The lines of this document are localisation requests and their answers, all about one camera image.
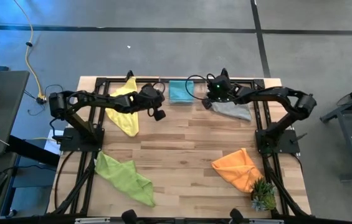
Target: wooden table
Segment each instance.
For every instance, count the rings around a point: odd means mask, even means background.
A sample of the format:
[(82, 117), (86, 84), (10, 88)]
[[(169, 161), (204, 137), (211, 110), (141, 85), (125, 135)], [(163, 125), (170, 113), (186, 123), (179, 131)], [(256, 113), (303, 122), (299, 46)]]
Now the wooden table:
[[(80, 77), (77, 89), (93, 91), (95, 79)], [(266, 78), (264, 82), (266, 88), (281, 85), (278, 78)], [(138, 89), (143, 84), (137, 83)], [(111, 83), (110, 93), (122, 85)], [(203, 97), (205, 92), (205, 84), (195, 84), (196, 96)], [(254, 138), (257, 127), (252, 103), (249, 103), (249, 108), (251, 122), (205, 110), (199, 100), (191, 105), (170, 105), (166, 100), (161, 107), (166, 117), (161, 121), (150, 118), (146, 111), (138, 113), (140, 132), (133, 138), (105, 117), (103, 152), (120, 162), (135, 161), (138, 173), (153, 183), (156, 206), (150, 208), (128, 198), (95, 174), (88, 215), (120, 217), (124, 211), (134, 209), (139, 217), (229, 218), (229, 212), (237, 208), (247, 218), (270, 217), (268, 211), (256, 212), (251, 208), (249, 194), (235, 189), (211, 167), (212, 161), (244, 147), (264, 174)], [(272, 121), (278, 121), (286, 113), (276, 102), (269, 102), (269, 108)], [(78, 114), (88, 120), (89, 111), (90, 108), (85, 107)], [(75, 184), (80, 155), (75, 152), (64, 165), (59, 179), (59, 203)], [(285, 188), (296, 203), (310, 213), (299, 163), (289, 154), (279, 154), (279, 161)], [(80, 195), (77, 211), (82, 204), (84, 189)], [(282, 211), (278, 195), (277, 206)], [(48, 212), (53, 210), (54, 190)]]

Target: gray floor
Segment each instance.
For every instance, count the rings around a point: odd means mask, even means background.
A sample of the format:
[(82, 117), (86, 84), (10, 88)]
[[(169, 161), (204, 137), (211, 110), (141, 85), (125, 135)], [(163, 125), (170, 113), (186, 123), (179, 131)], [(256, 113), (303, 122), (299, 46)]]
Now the gray floor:
[[(254, 28), (248, 0), (19, 2), (36, 25)], [(257, 5), (263, 29), (352, 30), (352, 0), (257, 0)], [(12, 1), (0, 0), (0, 24), (25, 23)], [(29, 34), (0, 30), (0, 65), (27, 70), (24, 42)], [(271, 76), (313, 93), (318, 102), (310, 118), (295, 125), (299, 133), (308, 133), (299, 144), (312, 213), (352, 220), (352, 182), (338, 179), (352, 171), (351, 155), (338, 123), (325, 125), (318, 119), (352, 91), (352, 36), (264, 35), (264, 44)], [(42, 85), (58, 83), (67, 90), (76, 88), (81, 75), (124, 75), (129, 69), (137, 75), (186, 76), (226, 67), (233, 77), (263, 77), (255, 34), (43, 31), (35, 33), (34, 45), (30, 61)], [(27, 90), (37, 93), (32, 77)], [(49, 112), (27, 114), (39, 109), (25, 96), (13, 134), (46, 136)]]

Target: succulent plant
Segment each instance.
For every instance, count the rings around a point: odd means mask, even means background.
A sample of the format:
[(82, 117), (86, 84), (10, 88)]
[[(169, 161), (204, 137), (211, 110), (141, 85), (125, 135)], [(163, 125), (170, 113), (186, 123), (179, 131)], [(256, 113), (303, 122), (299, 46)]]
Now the succulent plant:
[(264, 178), (260, 178), (254, 182), (252, 188), (252, 208), (256, 209), (256, 212), (271, 210), (277, 206), (274, 185), (267, 183)]

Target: gray desk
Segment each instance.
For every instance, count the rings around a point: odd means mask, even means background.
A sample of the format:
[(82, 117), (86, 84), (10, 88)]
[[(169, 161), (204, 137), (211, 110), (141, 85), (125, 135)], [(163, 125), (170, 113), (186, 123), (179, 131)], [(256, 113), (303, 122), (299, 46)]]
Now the gray desk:
[[(29, 72), (0, 72), (0, 139), (9, 143), (10, 146), (0, 142), (0, 171), (17, 165), (18, 155), (33, 160), (57, 166), (59, 156), (45, 151), (37, 146), (29, 144), (15, 136), (11, 136), (12, 125), (21, 104), (23, 92)], [(9, 170), (4, 190), (0, 197), (0, 215), (7, 215), (14, 196), (15, 170)]]

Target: yellow cloth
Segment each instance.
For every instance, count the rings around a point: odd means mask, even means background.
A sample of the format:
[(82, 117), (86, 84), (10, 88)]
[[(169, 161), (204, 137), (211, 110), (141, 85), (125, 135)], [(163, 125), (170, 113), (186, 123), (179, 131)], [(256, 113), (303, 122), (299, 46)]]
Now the yellow cloth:
[(243, 148), (212, 162), (212, 167), (225, 181), (242, 192), (251, 193), (255, 180), (262, 177)]
[[(117, 89), (111, 96), (118, 96), (137, 91), (136, 78), (131, 77), (126, 84)], [(114, 109), (105, 109), (108, 117), (128, 136), (134, 137), (138, 133), (138, 113), (125, 114), (116, 112)]]

